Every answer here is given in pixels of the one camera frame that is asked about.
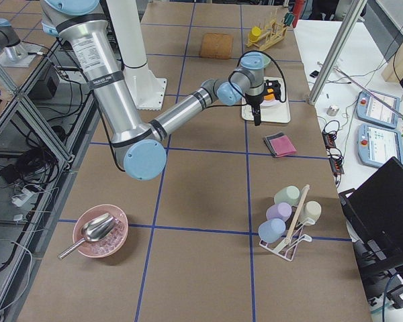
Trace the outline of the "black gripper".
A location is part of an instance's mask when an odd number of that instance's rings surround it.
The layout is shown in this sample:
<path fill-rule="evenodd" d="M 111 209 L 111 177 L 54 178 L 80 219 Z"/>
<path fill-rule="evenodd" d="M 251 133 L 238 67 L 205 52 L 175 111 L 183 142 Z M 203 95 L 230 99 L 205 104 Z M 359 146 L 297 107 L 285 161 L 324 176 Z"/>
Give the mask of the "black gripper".
<path fill-rule="evenodd" d="M 263 102 L 263 95 L 245 95 L 247 103 L 251 106 L 255 126 L 261 124 L 261 103 Z"/>

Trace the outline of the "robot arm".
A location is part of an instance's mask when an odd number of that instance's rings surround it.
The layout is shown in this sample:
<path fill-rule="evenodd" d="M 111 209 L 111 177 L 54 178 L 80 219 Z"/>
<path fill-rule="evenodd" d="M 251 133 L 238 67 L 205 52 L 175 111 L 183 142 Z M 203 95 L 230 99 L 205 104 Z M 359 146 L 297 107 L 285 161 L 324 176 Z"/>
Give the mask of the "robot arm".
<path fill-rule="evenodd" d="M 226 80 L 210 79 L 199 89 L 146 123 L 141 120 L 124 72 L 106 36 L 107 17 L 99 1 L 41 1 L 43 29 L 70 43 L 87 84 L 113 131 L 117 163 L 137 180 L 151 180 L 164 169 L 161 144 L 170 133 L 219 100 L 233 106 L 241 99 L 251 106 L 255 125 L 267 93 L 263 55 L 247 52 Z"/>
<path fill-rule="evenodd" d="M 10 22 L 0 18 L 0 65 L 28 68 L 33 59 Z"/>

